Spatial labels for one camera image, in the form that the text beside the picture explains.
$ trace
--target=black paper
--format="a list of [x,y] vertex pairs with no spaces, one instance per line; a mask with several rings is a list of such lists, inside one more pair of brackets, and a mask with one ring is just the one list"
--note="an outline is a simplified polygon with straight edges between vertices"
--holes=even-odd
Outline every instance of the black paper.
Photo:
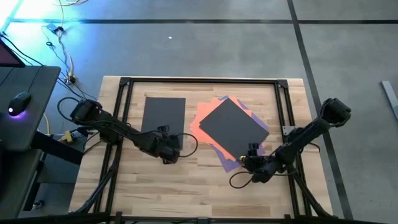
[[[153,98],[145,99],[144,117],[141,131],[156,130],[159,126],[168,125],[167,134],[184,132],[185,98]],[[182,148],[183,138],[179,138]]]
[[246,155],[249,143],[262,143],[268,132],[229,98],[200,122],[200,128],[235,159]]

